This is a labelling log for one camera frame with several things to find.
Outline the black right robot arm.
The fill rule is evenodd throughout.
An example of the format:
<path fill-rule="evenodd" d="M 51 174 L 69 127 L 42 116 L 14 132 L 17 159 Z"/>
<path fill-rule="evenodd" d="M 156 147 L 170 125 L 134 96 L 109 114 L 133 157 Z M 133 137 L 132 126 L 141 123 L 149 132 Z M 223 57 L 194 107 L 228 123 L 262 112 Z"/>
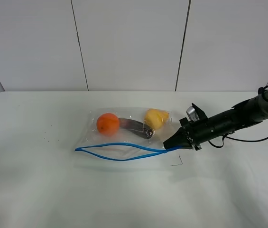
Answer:
<path fill-rule="evenodd" d="M 268 85 L 258 89 L 258 95 L 231 109 L 208 117 L 195 104 L 186 111 L 188 117 L 180 120 L 180 128 L 163 145 L 166 150 L 176 148 L 200 150 L 201 144 L 235 131 L 257 125 L 268 119 Z"/>

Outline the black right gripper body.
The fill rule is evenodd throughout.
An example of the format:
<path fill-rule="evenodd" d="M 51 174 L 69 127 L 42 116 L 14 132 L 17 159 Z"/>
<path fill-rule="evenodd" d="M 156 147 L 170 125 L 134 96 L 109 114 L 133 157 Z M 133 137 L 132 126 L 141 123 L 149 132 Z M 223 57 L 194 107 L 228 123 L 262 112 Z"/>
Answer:
<path fill-rule="evenodd" d="M 222 135 L 213 126 L 208 125 L 207 121 L 205 123 L 195 123 L 188 121 L 187 118 L 183 118 L 180 120 L 180 124 L 188 142 L 196 151 L 201 149 L 201 143 Z"/>

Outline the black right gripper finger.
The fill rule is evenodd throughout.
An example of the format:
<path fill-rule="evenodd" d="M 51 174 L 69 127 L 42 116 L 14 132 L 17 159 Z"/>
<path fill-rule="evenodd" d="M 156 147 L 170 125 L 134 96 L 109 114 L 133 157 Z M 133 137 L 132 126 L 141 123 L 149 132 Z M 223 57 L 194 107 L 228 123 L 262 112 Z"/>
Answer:
<path fill-rule="evenodd" d="M 186 137 L 170 137 L 166 141 L 163 142 L 163 146 L 165 149 L 173 149 L 173 148 L 180 148 L 180 149 L 192 149 L 192 145 L 190 141 Z"/>
<path fill-rule="evenodd" d="M 185 128 L 180 127 L 176 133 L 174 133 L 171 137 L 171 140 L 188 140 L 187 131 Z"/>

